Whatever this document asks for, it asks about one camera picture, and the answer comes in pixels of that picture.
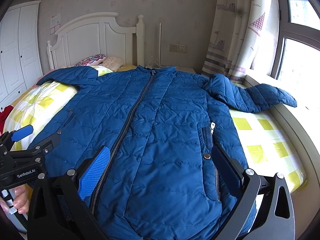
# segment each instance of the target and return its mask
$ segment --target wall socket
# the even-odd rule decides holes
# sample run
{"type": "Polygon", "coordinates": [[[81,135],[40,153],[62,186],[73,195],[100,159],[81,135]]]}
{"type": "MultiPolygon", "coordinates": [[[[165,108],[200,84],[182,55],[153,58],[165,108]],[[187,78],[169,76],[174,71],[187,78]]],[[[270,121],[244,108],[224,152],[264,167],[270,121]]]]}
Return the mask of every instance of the wall socket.
{"type": "Polygon", "coordinates": [[[186,53],[187,46],[182,44],[170,44],[169,46],[170,52],[177,52],[177,53],[186,53]]]}

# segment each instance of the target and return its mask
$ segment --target zipper pull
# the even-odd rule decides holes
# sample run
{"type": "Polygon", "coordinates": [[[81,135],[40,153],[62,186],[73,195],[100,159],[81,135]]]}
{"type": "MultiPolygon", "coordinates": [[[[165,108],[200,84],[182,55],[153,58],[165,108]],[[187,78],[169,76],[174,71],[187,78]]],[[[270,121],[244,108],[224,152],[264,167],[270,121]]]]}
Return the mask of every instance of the zipper pull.
{"type": "Polygon", "coordinates": [[[214,122],[211,123],[211,134],[213,134],[213,129],[216,126],[216,124],[214,122]]]}

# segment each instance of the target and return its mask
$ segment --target human hand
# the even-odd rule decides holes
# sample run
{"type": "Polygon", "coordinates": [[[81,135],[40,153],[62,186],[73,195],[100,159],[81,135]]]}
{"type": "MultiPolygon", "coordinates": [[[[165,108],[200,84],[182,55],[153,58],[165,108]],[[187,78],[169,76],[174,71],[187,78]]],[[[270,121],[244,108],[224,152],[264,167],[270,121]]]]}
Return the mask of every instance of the human hand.
{"type": "MultiPolygon", "coordinates": [[[[19,214],[24,214],[29,211],[28,190],[26,185],[21,185],[13,189],[16,198],[13,200],[13,206],[18,210],[19,214]]],[[[0,206],[5,213],[9,213],[7,203],[0,197],[0,206]]]]}

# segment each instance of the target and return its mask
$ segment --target quilted fabric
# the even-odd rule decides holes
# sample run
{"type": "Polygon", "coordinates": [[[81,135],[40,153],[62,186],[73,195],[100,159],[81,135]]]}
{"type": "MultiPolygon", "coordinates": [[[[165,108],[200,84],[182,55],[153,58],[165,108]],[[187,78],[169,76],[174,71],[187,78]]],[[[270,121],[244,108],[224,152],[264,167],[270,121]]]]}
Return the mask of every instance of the quilted fabric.
{"type": "MultiPolygon", "coordinates": [[[[59,146],[46,155],[49,176],[78,167],[101,145],[112,151],[150,71],[139,66],[97,77],[93,68],[78,67],[59,69],[39,81],[79,87],[32,142],[62,131],[59,146]]],[[[204,131],[214,122],[214,143],[248,167],[228,106],[262,111],[281,102],[296,105],[278,91],[269,86],[235,89],[219,74],[208,79],[174,67],[156,70],[101,190],[97,221],[105,234],[125,240],[210,239],[236,199],[221,181],[218,202],[214,165],[203,157],[212,146],[204,131]]],[[[89,204],[90,198],[84,201],[89,204]]],[[[254,208],[244,232],[255,213],[254,208]]]]}

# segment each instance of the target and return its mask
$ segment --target screw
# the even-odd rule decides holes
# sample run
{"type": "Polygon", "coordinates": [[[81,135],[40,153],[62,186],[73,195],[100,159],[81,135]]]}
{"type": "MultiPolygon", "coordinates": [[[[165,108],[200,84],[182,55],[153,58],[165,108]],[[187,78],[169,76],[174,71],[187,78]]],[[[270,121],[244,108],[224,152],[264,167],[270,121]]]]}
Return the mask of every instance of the screw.
{"type": "Polygon", "coordinates": [[[38,179],[44,179],[44,173],[40,173],[39,175],[38,175],[38,179]]]}
{"type": "Polygon", "coordinates": [[[284,178],[283,174],[280,173],[280,172],[277,173],[277,177],[278,177],[279,179],[283,179],[283,178],[284,178]]]}
{"type": "Polygon", "coordinates": [[[75,173],[76,173],[76,171],[74,169],[70,169],[67,171],[68,176],[73,176],[75,173]]]}
{"type": "Polygon", "coordinates": [[[252,176],[254,174],[254,171],[252,169],[245,170],[245,173],[252,176]]]}

